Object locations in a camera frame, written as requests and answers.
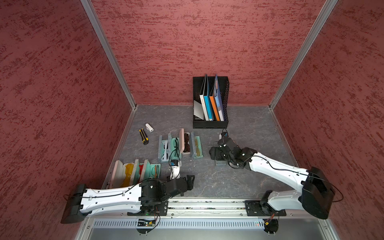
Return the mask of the grey case blue glasses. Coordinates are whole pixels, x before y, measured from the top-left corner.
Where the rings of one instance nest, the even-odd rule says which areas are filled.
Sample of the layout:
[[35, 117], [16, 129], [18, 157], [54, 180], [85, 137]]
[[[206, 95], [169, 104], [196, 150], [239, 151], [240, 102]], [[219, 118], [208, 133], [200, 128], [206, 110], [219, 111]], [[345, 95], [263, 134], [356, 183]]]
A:
[[215, 160], [216, 167], [225, 167], [228, 164], [225, 160]]

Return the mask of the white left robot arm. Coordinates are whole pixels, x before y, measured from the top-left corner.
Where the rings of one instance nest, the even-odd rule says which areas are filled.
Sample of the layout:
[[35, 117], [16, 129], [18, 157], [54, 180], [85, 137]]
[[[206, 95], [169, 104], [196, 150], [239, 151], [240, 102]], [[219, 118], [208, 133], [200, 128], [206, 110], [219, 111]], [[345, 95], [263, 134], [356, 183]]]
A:
[[133, 186], [105, 190], [89, 189], [81, 184], [68, 196], [61, 224], [80, 223], [88, 216], [117, 212], [165, 216], [168, 200], [191, 191], [194, 181], [194, 175], [169, 181], [145, 179]]

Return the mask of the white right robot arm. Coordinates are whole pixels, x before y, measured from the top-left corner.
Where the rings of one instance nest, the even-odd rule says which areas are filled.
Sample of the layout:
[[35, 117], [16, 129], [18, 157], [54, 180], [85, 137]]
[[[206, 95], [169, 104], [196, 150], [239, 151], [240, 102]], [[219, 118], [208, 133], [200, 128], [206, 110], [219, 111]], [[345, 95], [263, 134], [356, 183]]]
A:
[[221, 138], [218, 146], [210, 149], [210, 156], [233, 169], [261, 173], [292, 188], [282, 192], [268, 190], [259, 201], [246, 201], [248, 216], [272, 219], [285, 216], [287, 210], [300, 210], [322, 220], [329, 217], [336, 191], [320, 169], [307, 170], [284, 164], [254, 149], [242, 149], [229, 137]]

